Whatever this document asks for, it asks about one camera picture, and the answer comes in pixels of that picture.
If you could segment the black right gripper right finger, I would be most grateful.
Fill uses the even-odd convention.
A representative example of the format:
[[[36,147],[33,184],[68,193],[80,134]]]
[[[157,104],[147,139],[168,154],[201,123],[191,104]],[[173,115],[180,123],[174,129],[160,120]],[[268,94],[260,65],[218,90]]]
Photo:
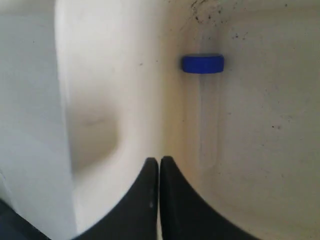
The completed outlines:
[[[159,211],[164,240],[255,240],[192,188],[171,156],[161,159]]]

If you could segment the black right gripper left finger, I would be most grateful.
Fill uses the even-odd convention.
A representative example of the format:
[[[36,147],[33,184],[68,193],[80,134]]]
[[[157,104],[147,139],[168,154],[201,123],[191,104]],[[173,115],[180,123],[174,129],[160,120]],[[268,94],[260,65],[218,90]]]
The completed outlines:
[[[148,157],[118,204],[77,240],[156,240],[159,164]]]

